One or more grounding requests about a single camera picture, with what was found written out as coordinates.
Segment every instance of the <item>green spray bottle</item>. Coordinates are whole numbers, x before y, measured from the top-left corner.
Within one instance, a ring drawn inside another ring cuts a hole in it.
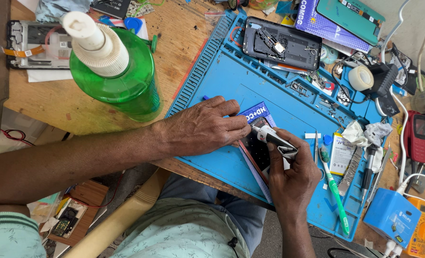
[[[130,31],[98,24],[85,13],[63,18],[72,36],[72,77],[86,94],[138,122],[156,118],[163,109],[153,56]]]

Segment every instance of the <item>yellow multimeter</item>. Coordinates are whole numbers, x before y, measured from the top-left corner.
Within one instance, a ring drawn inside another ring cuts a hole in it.
[[[425,201],[413,197],[407,200],[421,211],[421,217],[407,249],[403,252],[414,257],[425,258]]]

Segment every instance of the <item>cardboard tube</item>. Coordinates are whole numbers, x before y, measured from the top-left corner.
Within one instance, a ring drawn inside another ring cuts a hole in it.
[[[351,86],[357,91],[368,90],[374,85],[374,76],[370,70],[363,65],[353,68],[348,73],[348,79]]]
[[[158,168],[141,188],[94,230],[67,252],[64,258],[96,258],[137,219],[152,208],[170,171]]]

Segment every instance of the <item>red feature phone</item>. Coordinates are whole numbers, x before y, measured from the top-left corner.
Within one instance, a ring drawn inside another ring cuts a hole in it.
[[[407,156],[413,161],[425,163],[425,115],[409,110],[404,139]]]

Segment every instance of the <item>wooden workbench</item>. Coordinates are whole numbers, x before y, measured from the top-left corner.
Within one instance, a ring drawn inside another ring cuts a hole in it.
[[[158,35],[158,46],[154,58],[164,107],[156,120],[163,119],[165,116],[186,73],[192,67],[195,56],[205,42],[207,33],[204,12],[225,8],[228,8],[227,3],[217,5],[208,0],[192,0],[189,4],[185,0],[165,0],[163,6],[154,6],[155,12],[145,16],[149,36]],[[273,22],[282,20],[282,17],[274,12],[265,16],[258,10],[249,8],[245,10],[250,16]],[[34,14],[16,0],[12,0],[11,18],[35,20]],[[10,98],[4,106],[77,135],[126,130],[153,122],[138,123],[130,120],[110,106],[86,95],[73,80],[28,83],[27,73],[24,70],[10,70]],[[394,129],[402,123],[402,116],[397,115],[397,117],[397,119],[394,117],[395,121],[392,125]],[[396,130],[388,139],[393,150],[399,152]],[[175,158],[153,163],[263,207],[273,208]],[[390,186],[397,188],[398,174],[388,163],[380,187],[389,188]],[[374,243],[374,249],[384,250],[386,241],[361,221],[354,242],[364,245],[365,239]]]

